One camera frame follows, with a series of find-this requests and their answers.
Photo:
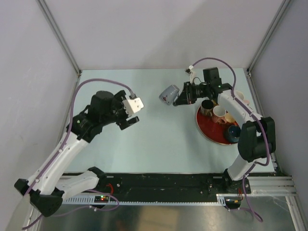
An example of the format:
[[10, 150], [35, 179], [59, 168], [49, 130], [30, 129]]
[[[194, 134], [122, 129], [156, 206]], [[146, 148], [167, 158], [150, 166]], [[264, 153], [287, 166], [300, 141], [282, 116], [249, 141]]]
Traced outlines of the grey purple mug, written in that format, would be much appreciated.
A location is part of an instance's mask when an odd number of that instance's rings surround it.
[[179, 91], [176, 85], [170, 85], [159, 95], [159, 99], [164, 104], [171, 105], [177, 98]]

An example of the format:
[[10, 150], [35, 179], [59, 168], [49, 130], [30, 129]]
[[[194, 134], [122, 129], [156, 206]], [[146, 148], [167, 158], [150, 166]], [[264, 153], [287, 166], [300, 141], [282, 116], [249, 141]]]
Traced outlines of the brown grey mug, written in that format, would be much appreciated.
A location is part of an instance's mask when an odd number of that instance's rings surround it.
[[214, 108], [214, 103], [211, 100], [203, 100], [201, 103], [201, 114], [203, 116], [212, 116], [212, 110]]

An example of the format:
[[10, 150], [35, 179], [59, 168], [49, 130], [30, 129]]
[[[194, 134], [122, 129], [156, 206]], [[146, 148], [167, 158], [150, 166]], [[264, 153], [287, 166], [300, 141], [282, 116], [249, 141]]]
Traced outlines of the salmon mug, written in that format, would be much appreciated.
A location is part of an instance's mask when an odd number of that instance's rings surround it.
[[225, 119], [227, 111], [220, 105], [216, 105], [212, 110], [212, 121], [214, 123], [226, 124]]

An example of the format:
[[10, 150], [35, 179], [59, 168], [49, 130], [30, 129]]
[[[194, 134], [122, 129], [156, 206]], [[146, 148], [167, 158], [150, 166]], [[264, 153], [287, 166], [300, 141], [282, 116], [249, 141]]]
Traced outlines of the pink mug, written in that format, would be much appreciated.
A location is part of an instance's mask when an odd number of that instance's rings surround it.
[[241, 99], [246, 105], [249, 105], [249, 104], [250, 104], [250, 101], [247, 100], [247, 99], [245, 98], [245, 95], [244, 95], [241, 91], [236, 90], [236, 91], [235, 91], [235, 94], [236, 94], [236, 96], [237, 96], [239, 99]]

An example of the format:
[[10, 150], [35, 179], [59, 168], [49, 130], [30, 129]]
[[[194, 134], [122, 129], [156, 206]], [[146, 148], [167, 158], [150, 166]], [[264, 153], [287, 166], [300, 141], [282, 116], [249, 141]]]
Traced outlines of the blue mug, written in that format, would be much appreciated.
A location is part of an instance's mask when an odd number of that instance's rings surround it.
[[231, 125], [224, 132], [224, 138], [230, 143], [237, 143], [239, 141], [241, 129], [239, 126]]

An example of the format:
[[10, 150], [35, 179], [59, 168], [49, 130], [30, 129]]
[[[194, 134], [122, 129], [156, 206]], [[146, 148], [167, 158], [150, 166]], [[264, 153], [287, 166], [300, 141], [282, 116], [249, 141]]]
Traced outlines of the small orange mug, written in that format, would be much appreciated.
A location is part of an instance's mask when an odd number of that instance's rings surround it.
[[233, 118], [233, 116], [230, 113], [226, 113], [224, 117], [227, 123], [232, 123], [232, 124], [236, 123], [236, 120]]

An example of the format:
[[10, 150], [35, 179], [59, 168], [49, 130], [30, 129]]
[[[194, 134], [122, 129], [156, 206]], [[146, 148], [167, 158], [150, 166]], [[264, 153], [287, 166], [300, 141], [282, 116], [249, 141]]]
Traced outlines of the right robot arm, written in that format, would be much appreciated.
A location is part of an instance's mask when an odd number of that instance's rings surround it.
[[276, 150], [275, 122], [271, 117], [256, 113], [235, 92], [235, 85], [222, 83], [216, 67], [203, 70], [204, 82], [195, 84], [194, 66], [186, 69], [190, 80], [184, 82], [182, 92], [173, 101], [174, 106], [189, 105], [200, 98], [214, 100], [230, 113], [240, 127], [237, 142], [238, 156], [223, 173], [222, 187], [228, 193], [245, 188], [245, 178], [256, 165], [267, 166]]

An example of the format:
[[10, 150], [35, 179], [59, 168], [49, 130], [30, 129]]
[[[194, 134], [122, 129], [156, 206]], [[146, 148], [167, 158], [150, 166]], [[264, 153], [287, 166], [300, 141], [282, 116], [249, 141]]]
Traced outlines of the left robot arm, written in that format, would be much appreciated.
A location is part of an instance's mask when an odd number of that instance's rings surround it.
[[115, 123], [124, 130], [139, 121], [135, 113], [144, 107], [141, 98], [126, 98], [124, 90], [117, 94], [98, 91], [83, 111], [72, 118], [59, 144], [44, 164], [28, 179], [14, 184], [21, 195], [29, 195], [30, 203], [44, 217], [50, 217], [62, 202], [84, 191], [102, 192], [107, 185], [106, 174], [97, 167], [62, 180], [72, 160], [99, 135], [103, 127]]

